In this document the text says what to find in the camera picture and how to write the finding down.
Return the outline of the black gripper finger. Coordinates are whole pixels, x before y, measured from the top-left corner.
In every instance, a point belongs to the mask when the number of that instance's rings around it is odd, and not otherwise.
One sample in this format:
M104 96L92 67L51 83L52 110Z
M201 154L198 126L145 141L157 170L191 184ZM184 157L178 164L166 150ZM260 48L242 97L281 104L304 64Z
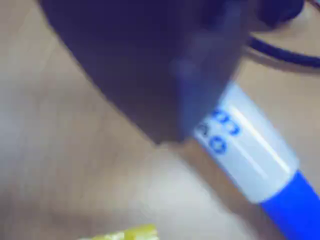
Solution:
M41 0L92 82L154 143L181 142L227 88L251 0Z

